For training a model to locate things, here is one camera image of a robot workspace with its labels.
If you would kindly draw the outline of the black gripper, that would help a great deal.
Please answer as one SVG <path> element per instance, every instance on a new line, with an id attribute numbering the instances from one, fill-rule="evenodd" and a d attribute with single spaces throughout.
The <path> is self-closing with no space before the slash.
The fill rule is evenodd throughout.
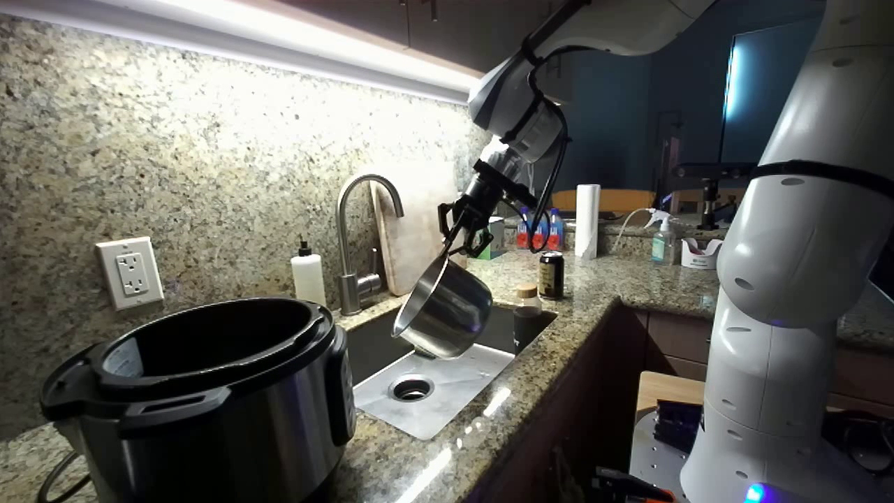
<path id="1" fill-rule="evenodd" d="M 438 206 L 438 232 L 447 245 L 463 235 L 466 245 L 486 245 L 491 241 L 488 218 L 501 200 L 521 200 L 533 206 L 533 193 L 502 176 L 497 168 L 486 161 L 474 161 L 472 183 L 452 203 Z"/>

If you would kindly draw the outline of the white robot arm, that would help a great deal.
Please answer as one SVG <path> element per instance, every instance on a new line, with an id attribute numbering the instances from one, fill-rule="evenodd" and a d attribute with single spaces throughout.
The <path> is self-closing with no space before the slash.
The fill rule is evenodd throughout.
<path id="1" fill-rule="evenodd" d="M 536 70 L 565 51 L 645 56 L 713 0 L 565 0 L 470 88 L 488 132 L 470 190 L 438 210 L 466 255 L 501 199 L 530 193 L 505 165 L 568 144 Z M 884 503 L 884 488 L 822 442 L 842 316 L 868 285 L 894 224 L 894 0 L 824 0 L 716 262 L 705 411 L 678 482 L 690 503 Z"/>

